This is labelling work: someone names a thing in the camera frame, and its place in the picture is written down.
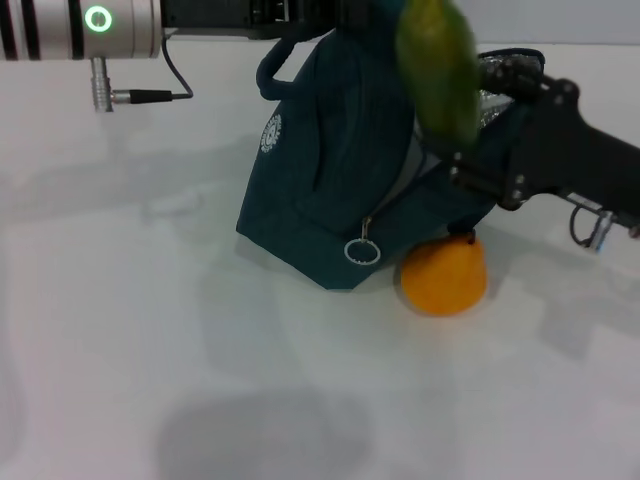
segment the metal ring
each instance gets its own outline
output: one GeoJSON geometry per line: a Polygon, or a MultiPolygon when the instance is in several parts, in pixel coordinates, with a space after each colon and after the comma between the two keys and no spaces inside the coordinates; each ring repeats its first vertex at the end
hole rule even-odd
{"type": "Polygon", "coordinates": [[[380,247],[378,247],[378,245],[376,245],[371,240],[366,239],[366,238],[354,238],[353,240],[351,240],[350,242],[348,242],[344,246],[344,256],[347,257],[347,260],[349,260],[351,263],[355,263],[356,265],[360,265],[362,267],[369,267],[371,265],[375,265],[376,263],[378,263],[380,261],[380,259],[382,258],[382,252],[380,251],[380,247]],[[355,258],[353,258],[349,254],[349,249],[351,248],[352,245],[355,245],[356,243],[365,243],[365,244],[369,245],[370,247],[372,247],[376,251],[375,258],[373,260],[369,260],[369,261],[361,261],[361,260],[356,260],[355,258]]]}

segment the dark green handbag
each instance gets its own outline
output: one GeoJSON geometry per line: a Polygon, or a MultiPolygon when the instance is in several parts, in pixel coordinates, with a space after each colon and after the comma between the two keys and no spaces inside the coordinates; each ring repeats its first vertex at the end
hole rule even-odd
{"type": "MultiPolygon", "coordinates": [[[[424,149],[407,168],[414,111],[388,48],[396,17],[375,15],[377,35],[334,31],[293,82],[273,76],[313,33],[280,40],[257,75],[263,96],[280,104],[262,134],[237,231],[327,289],[354,288],[447,228],[470,231],[494,206],[454,187],[447,166],[426,169],[424,149]]],[[[511,105],[483,129],[483,164],[501,167],[527,113],[511,105]]]]}

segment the orange fruit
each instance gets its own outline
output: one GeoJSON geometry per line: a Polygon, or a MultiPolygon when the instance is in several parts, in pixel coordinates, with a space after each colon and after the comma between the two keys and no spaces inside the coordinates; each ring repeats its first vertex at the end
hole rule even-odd
{"type": "Polygon", "coordinates": [[[464,312],[487,291],[484,248],[471,235],[420,245],[402,266],[402,290],[418,310],[434,316],[464,312]]]}

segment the black metal bracket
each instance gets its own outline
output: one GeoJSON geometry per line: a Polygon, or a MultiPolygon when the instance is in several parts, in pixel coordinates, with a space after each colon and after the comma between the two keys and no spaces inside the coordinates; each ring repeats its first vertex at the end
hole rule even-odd
{"type": "Polygon", "coordinates": [[[611,212],[615,223],[637,229],[640,149],[584,121],[574,82],[534,78],[508,60],[485,72],[483,88],[530,104],[531,114],[507,154],[506,171],[484,168],[470,152],[449,153],[455,183],[491,195],[507,210],[552,194],[587,210],[611,212]]]}
{"type": "Polygon", "coordinates": [[[301,23],[319,30],[367,25],[369,0],[162,0],[163,27],[178,35],[281,38],[301,23]]]}

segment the cable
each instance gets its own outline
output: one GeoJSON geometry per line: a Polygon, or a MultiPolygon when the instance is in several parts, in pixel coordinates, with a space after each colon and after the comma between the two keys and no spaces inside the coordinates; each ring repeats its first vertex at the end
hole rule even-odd
{"type": "Polygon", "coordinates": [[[569,235],[571,235],[571,239],[574,242],[576,242],[579,246],[584,248],[590,248],[591,244],[593,243],[593,239],[596,236],[596,233],[598,232],[598,230],[600,229],[600,226],[602,225],[603,219],[602,219],[602,216],[598,216],[598,220],[596,221],[596,224],[593,228],[593,232],[591,232],[591,235],[589,236],[589,238],[580,240],[578,238],[578,235],[576,235],[576,217],[578,216],[578,212],[580,212],[580,210],[583,210],[583,207],[577,206],[576,208],[573,209],[573,212],[571,212],[571,218],[569,219],[569,235]]]}
{"type": "Polygon", "coordinates": [[[189,98],[193,98],[193,90],[184,79],[184,77],[180,74],[176,66],[173,64],[171,57],[169,56],[169,51],[167,50],[167,40],[169,40],[170,36],[166,36],[162,39],[162,56],[164,57],[165,62],[167,62],[167,66],[171,70],[171,72],[175,75],[175,77],[180,82],[180,85],[185,89],[187,93],[172,93],[172,100],[187,100],[189,98]]]}

